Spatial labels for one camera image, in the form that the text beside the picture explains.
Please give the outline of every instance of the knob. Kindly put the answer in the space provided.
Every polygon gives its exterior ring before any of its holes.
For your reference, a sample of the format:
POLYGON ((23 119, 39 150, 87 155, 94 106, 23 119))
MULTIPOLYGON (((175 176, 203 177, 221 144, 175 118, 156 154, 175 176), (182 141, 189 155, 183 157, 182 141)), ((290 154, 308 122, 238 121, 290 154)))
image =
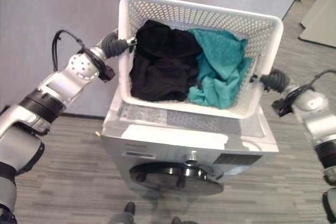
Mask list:
POLYGON ((198 163, 196 151, 191 151, 189 154, 185 155, 184 163, 188 166, 196 165, 198 163))

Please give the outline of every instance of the gray carpet floor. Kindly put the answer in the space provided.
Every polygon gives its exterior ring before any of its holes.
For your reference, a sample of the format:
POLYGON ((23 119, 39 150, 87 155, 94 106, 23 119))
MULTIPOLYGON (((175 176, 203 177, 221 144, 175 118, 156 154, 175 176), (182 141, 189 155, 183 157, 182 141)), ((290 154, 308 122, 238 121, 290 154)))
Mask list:
MULTIPOLYGON (((292 6, 274 66, 299 83, 336 67, 336 49, 300 41, 300 21, 314 0, 292 6)), ((335 76, 316 88, 336 106, 335 76)), ((140 197, 130 191, 106 154, 95 131, 102 121, 59 118, 44 137, 46 151, 27 174, 17 177, 15 214, 20 223, 107 223, 128 201, 137 205, 137 223, 170 223, 172 217, 206 223, 327 223, 321 195, 329 186, 322 166, 294 116, 277 118, 270 105, 279 98, 265 94, 261 105, 279 146, 263 166, 237 175, 222 194, 181 200, 174 196, 140 197)))

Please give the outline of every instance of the washing machine door ring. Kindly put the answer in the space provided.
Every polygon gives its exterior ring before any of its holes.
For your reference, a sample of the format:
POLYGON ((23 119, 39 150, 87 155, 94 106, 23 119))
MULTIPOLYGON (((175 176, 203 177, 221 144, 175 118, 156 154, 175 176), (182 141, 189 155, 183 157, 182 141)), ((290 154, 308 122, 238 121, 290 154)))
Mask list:
POLYGON ((182 163, 141 164, 130 169, 130 176, 137 184, 167 193, 212 195, 224 189, 223 184, 210 180, 204 169, 182 163))

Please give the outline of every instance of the laundry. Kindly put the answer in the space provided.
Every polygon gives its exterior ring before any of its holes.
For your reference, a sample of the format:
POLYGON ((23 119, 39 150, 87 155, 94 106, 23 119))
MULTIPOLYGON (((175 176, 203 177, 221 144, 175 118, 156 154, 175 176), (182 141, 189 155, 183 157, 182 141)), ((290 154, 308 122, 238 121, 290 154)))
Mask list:
POLYGON ((252 62, 244 58, 247 40, 228 31, 190 29, 203 53, 197 57, 199 85, 190 88, 191 102, 219 109, 234 104, 240 85, 252 62))
POLYGON ((184 101, 196 83, 202 53, 193 34, 148 20, 136 33, 131 95, 147 101, 184 101))

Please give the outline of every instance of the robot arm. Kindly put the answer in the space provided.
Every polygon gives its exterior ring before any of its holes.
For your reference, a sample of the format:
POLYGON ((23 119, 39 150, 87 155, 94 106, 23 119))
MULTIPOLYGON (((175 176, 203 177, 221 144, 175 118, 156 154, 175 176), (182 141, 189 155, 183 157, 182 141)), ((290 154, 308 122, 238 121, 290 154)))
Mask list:
MULTIPOLYGON (((62 31, 56 34, 56 40, 62 31)), ((116 33, 107 36, 100 46, 88 49, 81 44, 82 49, 70 58, 63 71, 52 73, 21 103, 1 114, 0 223, 16 223, 15 176, 29 171, 42 156, 44 144, 36 135, 47 134, 52 122, 86 85, 98 78, 111 80, 115 74, 104 62, 135 44, 135 38, 118 40, 116 33)))
MULTIPOLYGON (((272 107, 279 116, 288 113, 296 115, 324 167, 324 180, 336 186, 336 116, 329 109, 328 98, 311 88, 318 78, 328 72, 336 73, 326 70, 301 87, 277 69, 273 69, 268 76, 262 76, 260 81, 266 90, 281 93, 283 98, 275 101, 272 107)), ((322 202, 329 222, 336 223, 336 187, 323 194, 322 202)))

